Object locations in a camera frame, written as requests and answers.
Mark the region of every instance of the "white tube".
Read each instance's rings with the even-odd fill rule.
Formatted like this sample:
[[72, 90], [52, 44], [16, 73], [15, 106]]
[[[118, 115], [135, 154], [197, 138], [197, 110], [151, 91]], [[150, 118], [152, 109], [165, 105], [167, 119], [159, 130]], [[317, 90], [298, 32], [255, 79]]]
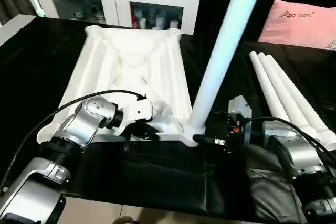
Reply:
[[286, 75], [283, 69], [278, 65], [272, 55], [267, 55], [266, 59], [270, 62], [273, 69], [275, 69], [277, 75], [280, 77], [285, 87], [295, 100], [295, 103], [300, 108], [301, 112], [307, 119], [308, 123], [316, 129], [322, 138], [322, 142], [324, 143], [336, 143], [336, 135], [331, 130], [328, 129], [326, 124], [322, 121], [313, 107], [309, 104], [307, 99], [302, 95], [300, 90], [295, 86], [295, 84], [290, 80], [290, 78]]
[[257, 0], [231, 0], [226, 11], [216, 44], [206, 68], [190, 118], [184, 126], [186, 135], [205, 131], [210, 113], [226, 71], [242, 37]]
[[282, 118], [286, 121], [289, 121], [288, 115], [283, 108], [277, 93], [274, 90], [274, 87], [272, 86], [263, 65], [261, 64], [257, 53], [251, 52], [250, 58], [254, 67], [254, 70], [257, 74], [262, 92], [264, 93], [265, 99], [267, 101], [269, 110], [271, 111], [272, 116], [275, 116], [277, 118]]
[[266, 59], [265, 54], [260, 53], [258, 54], [258, 57], [291, 122], [313, 138], [320, 139], [316, 130], [307, 122], [305, 116], [302, 114], [293, 97], [277, 75], [275, 69], [273, 69], [272, 65]]

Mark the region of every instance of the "black table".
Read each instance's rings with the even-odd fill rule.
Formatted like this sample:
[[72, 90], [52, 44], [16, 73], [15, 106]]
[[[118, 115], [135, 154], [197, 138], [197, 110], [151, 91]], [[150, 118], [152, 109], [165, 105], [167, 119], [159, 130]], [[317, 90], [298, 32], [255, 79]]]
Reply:
[[[0, 47], [0, 177], [26, 133], [58, 106], [88, 25], [92, 24], [37, 17]], [[220, 111], [226, 111], [228, 100], [241, 94], [253, 116], [270, 115], [248, 57], [252, 50], [272, 54], [326, 124], [335, 129], [334, 52], [247, 42], [237, 49], [206, 123], [206, 134], [223, 137], [226, 118]], [[183, 35], [181, 52], [193, 102], [211, 48], [201, 36]], [[24, 146], [11, 180], [37, 149], [34, 136]], [[93, 143], [64, 192], [225, 219], [299, 223], [301, 218], [300, 203], [276, 157], [257, 146], [226, 155], [217, 146], [188, 148], [178, 141], [132, 142], [128, 153], [122, 151], [122, 143]]]

